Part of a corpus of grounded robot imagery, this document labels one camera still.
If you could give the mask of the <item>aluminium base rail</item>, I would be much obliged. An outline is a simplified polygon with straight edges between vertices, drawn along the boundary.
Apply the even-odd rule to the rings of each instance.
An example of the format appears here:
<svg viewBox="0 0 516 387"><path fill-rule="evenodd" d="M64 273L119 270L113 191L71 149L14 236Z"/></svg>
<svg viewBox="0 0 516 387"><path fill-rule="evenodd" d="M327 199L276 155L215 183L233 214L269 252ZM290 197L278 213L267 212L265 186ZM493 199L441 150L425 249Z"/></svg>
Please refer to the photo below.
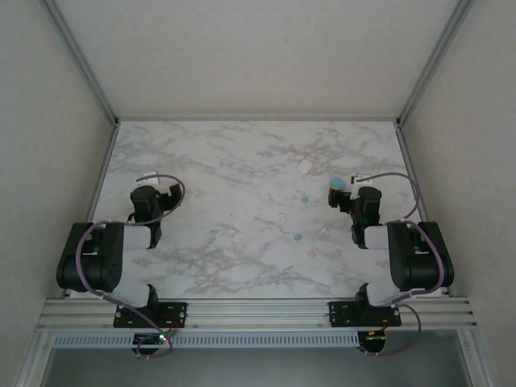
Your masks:
<svg viewBox="0 0 516 387"><path fill-rule="evenodd" d="M186 299L187 331L329 331L328 300L294 299ZM414 308L427 331L477 328L467 298L415 298ZM97 299L48 300L37 331L113 331L116 307Z"/></svg>

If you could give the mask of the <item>aluminium frame post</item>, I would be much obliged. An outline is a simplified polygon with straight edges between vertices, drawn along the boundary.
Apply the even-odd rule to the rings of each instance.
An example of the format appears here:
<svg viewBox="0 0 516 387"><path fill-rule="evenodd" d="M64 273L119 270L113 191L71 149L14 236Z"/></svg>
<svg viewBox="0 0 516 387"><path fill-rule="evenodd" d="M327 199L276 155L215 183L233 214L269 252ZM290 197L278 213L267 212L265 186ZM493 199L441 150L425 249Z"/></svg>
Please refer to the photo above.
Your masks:
<svg viewBox="0 0 516 387"><path fill-rule="evenodd" d="M428 56L417 81L410 91L400 114L396 118L396 124L399 129L402 129L406 125L410 116L414 113L414 110L422 99L428 85L446 56L448 49L451 47L453 40L464 24L468 17L468 13L475 2L476 0L457 0L457 3L445 23L435 46L431 50L431 54Z"/></svg>
<svg viewBox="0 0 516 387"><path fill-rule="evenodd" d="M48 14L49 20L56 29L57 35L75 64L78 72L89 87L90 92L94 96L94 99L101 108L103 114L107 117L111 125L115 127L119 123L119 119L110 106L110 103L108 102L98 79L94 75L93 70L90 68L88 60L85 58L85 55L74 37L68 22L57 4L57 1L38 0L38 3Z"/></svg>

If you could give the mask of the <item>aluminium frame leg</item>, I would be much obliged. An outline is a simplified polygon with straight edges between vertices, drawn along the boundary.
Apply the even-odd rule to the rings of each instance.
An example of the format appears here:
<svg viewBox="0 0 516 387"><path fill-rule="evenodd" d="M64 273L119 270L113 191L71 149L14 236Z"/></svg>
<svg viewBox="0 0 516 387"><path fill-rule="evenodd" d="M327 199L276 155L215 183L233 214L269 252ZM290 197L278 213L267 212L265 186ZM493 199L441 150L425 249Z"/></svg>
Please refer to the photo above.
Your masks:
<svg viewBox="0 0 516 387"><path fill-rule="evenodd" d="M41 387L54 341L52 333L36 332L33 335L14 387Z"/></svg>
<svg viewBox="0 0 516 387"><path fill-rule="evenodd" d="M471 386L500 387L480 333L473 329L461 329L457 335Z"/></svg>

